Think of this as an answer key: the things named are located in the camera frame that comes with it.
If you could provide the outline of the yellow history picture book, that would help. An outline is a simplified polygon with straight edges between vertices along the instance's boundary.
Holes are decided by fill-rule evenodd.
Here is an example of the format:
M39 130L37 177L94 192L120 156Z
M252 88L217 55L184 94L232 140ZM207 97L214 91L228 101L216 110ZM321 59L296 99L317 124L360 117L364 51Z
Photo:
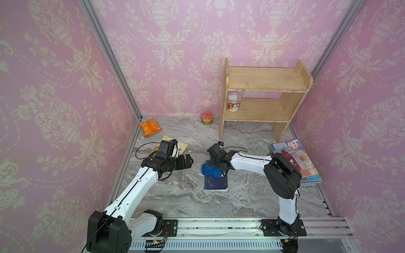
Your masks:
M161 141L162 141L162 140L165 140L165 141L172 141L173 139L174 139L174 138L171 138L171 137L168 137L168 136L163 136L162 139L161 139ZM156 147L154 148L153 152L154 152L154 151L158 151L159 146L160 146L160 144L157 144ZM183 143L183 142L181 142L181 141L177 141L177 151L178 151L178 155L183 155L184 152L185 152L185 150L187 149L187 147L188 147L188 144Z

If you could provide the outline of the Hamlet purple red book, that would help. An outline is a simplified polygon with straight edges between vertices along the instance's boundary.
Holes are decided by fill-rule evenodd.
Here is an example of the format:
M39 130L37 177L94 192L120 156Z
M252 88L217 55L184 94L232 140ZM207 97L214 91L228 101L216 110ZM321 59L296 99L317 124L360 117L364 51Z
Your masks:
M306 165L299 157L293 156L285 150L282 150L281 154L301 173L303 178L312 176L310 170L306 167Z

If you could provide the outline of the blue cloth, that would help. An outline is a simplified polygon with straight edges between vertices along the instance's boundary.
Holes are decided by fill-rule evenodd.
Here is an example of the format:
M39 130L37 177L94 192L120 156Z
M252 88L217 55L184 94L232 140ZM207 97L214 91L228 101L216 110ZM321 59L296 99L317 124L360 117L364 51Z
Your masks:
M205 163L201 166L201 173L204 176L212 176L214 178L225 177L227 171L225 169L218 169L210 166L210 163Z

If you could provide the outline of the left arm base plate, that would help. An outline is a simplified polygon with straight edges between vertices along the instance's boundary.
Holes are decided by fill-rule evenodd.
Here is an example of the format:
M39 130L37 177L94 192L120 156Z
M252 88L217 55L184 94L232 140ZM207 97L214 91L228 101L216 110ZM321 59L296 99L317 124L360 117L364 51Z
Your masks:
M145 233L142 237L176 237L177 236L177 219L163 219L158 221L155 229L152 232Z

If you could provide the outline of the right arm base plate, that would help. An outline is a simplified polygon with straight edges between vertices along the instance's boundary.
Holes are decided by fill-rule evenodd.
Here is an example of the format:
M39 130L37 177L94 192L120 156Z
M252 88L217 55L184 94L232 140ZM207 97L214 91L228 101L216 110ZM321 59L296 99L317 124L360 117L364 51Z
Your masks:
M288 224L281 219L262 219L259 226L260 230L263 232L265 237L305 237L307 236L307 231L300 218L292 224Z

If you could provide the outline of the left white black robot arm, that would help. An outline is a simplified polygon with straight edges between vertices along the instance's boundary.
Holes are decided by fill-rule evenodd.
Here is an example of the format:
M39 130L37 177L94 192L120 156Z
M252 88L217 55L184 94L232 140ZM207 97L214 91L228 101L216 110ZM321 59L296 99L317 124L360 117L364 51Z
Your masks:
M104 211L94 211L90 216L84 250L88 253L127 253L132 241L144 235L165 237L167 232L163 228L162 213L147 209L140 217L131 217L163 173L189 169L193 162L189 154L176 158L145 158L124 192Z

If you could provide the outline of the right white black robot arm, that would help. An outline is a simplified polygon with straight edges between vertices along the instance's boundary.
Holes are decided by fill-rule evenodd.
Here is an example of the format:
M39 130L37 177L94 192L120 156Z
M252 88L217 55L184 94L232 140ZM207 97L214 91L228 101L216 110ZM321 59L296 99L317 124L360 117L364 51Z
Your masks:
M246 155L236 150L225 151L219 144L213 144L207 152L210 166L227 173L229 170L246 170L265 176L275 194L279 197L277 227L282 235L306 236L306 230L297 211L302 174L280 153L272 156Z

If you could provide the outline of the colourful sunflower magazine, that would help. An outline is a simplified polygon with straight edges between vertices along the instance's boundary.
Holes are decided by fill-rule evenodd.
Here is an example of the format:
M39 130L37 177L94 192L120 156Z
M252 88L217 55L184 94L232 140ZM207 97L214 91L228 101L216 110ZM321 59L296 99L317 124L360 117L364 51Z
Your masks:
M298 139L295 139L290 142L275 143L271 145L273 153L281 153L282 150L290 153L293 156L299 157L306 167L310 170L312 176L308 178L302 178L301 186L313 186L323 182L319 172L315 168L313 162L302 146L301 142Z

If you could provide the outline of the dark blue book yellow label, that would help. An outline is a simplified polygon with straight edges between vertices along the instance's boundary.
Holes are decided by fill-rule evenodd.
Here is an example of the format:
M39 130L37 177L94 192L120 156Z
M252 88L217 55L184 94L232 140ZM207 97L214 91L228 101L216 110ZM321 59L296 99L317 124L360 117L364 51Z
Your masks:
M206 191L227 191L228 190L227 175L225 177L221 177L221 178L205 176L204 190L206 190Z

